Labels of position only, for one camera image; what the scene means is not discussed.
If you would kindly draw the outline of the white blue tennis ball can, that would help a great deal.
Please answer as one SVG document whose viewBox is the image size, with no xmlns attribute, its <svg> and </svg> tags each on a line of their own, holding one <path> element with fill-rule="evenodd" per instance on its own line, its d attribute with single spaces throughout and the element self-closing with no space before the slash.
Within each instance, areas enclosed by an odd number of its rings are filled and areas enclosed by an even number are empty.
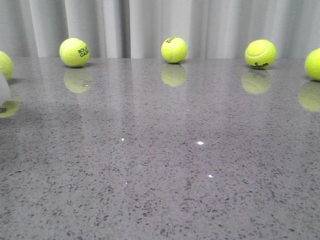
<svg viewBox="0 0 320 240">
<path fill-rule="evenodd" d="M 11 98 L 11 90 L 3 73 L 0 72 L 0 106 Z"/>
</svg>

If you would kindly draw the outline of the centre yellow tennis ball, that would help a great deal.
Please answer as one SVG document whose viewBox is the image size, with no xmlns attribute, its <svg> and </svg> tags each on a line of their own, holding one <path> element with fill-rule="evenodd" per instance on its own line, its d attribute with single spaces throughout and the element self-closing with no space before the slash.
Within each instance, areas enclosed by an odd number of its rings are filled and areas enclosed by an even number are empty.
<svg viewBox="0 0 320 240">
<path fill-rule="evenodd" d="M 163 42 L 161 54 L 168 63 L 179 63 L 186 58 L 188 45 L 180 37 L 170 37 Z"/>
</svg>

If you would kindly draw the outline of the Roland Garros yellow tennis ball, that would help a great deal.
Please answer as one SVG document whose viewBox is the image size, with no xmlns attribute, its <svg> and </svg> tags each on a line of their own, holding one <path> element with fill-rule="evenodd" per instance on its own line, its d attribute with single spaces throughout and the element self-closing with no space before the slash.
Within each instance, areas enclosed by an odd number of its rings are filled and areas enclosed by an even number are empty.
<svg viewBox="0 0 320 240">
<path fill-rule="evenodd" d="M 61 60 L 69 67 L 82 67 L 90 59 L 88 45 L 78 38 L 68 38 L 59 49 Z"/>
</svg>

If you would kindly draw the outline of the Wilson 3 yellow tennis ball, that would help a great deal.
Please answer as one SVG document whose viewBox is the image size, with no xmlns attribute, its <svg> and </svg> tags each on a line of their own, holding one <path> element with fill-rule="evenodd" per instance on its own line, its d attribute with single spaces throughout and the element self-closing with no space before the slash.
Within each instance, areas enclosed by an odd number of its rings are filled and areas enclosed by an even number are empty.
<svg viewBox="0 0 320 240">
<path fill-rule="evenodd" d="M 258 39 L 247 46 L 244 58 L 246 63 L 254 69 L 264 69 L 277 59 L 277 48 L 269 40 Z"/>
</svg>

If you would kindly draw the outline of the far-left yellow tennis ball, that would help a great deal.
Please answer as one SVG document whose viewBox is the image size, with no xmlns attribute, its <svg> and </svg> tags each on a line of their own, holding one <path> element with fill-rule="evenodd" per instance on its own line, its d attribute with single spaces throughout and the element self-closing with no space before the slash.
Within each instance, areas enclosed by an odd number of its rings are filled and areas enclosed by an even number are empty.
<svg viewBox="0 0 320 240">
<path fill-rule="evenodd" d="M 7 81 L 12 78 L 14 65 L 12 59 L 3 51 L 0 51 L 0 71 Z"/>
</svg>

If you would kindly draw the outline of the far-right yellow tennis ball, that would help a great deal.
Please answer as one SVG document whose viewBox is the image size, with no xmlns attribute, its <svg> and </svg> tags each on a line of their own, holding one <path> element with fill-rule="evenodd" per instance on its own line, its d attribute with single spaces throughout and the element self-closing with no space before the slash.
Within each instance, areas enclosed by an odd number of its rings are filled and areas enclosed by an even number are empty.
<svg viewBox="0 0 320 240">
<path fill-rule="evenodd" d="M 320 80 L 320 49 L 313 50 L 305 60 L 305 71 L 313 80 Z"/>
</svg>

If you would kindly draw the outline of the grey pleated curtain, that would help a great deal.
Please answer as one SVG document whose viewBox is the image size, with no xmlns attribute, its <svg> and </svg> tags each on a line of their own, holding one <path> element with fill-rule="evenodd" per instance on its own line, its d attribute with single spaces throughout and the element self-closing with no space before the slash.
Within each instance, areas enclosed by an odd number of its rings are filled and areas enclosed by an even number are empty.
<svg viewBox="0 0 320 240">
<path fill-rule="evenodd" d="M 157 58 L 169 37 L 191 59 L 242 58 L 266 39 L 280 58 L 320 46 L 317 0 L 3 0 L 0 49 L 17 57 L 57 57 L 78 38 L 93 58 Z"/>
</svg>

